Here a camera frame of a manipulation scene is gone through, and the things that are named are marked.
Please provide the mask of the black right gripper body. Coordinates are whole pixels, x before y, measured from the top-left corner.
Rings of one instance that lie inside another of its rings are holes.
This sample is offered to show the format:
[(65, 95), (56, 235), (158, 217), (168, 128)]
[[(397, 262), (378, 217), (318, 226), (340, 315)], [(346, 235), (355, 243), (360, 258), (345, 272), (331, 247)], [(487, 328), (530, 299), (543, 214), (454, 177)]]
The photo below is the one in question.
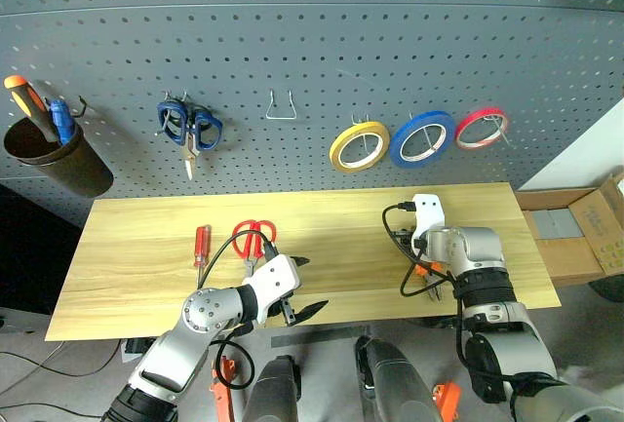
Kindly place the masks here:
[(415, 256), (411, 248), (411, 236), (412, 232), (406, 229), (391, 232), (391, 237), (402, 254), (409, 260), (414, 260)]

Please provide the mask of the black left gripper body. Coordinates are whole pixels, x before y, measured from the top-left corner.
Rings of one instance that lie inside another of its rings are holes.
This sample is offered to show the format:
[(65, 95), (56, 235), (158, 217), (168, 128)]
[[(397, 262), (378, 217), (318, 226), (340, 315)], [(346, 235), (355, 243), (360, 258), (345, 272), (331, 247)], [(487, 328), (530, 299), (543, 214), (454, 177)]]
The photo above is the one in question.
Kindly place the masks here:
[(286, 326), (294, 326), (296, 324), (296, 315), (290, 303), (292, 297), (293, 292), (291, 291), (271, 304), (267, 311), (267, 317), (271, 318), (282, 315)]

